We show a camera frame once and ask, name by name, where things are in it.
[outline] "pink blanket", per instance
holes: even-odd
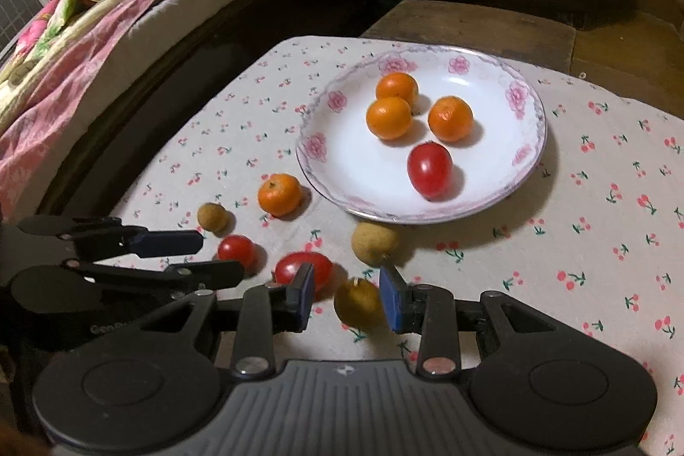
[[[126,0],[54,62],[24,112],[0,137],[0,206],[11,218],[112,49],[155,0]]]

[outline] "wooden floor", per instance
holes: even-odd
[[[643,13],[611,15],[593,29],[578,31],[484,6],[404,1],[364,35],[460,45],[582,75],[617,95],[684,118],[684,42],[671,24]]]

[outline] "wooden board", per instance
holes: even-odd
[[[411,0],[385,14],[363,37],[457,45],[567,74],[575,29],[488,6]]]

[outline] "tangerine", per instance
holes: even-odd
[[[257,194],[259,207],[274,217],[292,213],[302,201],[299,180],[290,174],[272,174]]]
[[[408,132],[413,119],[411,106],[401,97],[383,97],[366,111],[368,129],[382,140],[396,140]]]
[[[473,129],[473,110],[453,95],[438,99],[427,117],[430,130],[442,141],[462,140]]]
[[[418,98],[418,82],[404,72],[392,72],[383,76],[375,86],[375,98],[384,97],[401,97],[409,105],[413,105]]]

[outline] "screw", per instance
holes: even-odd
[[[269,368],[268,360],[258,356],[247,356],[235,364],[235,370],[241,375],[256,375]]]
[[[430,357],[423,362],[423,369],[431,375],[446,375],[456,369],[456,363],[448,357]]]

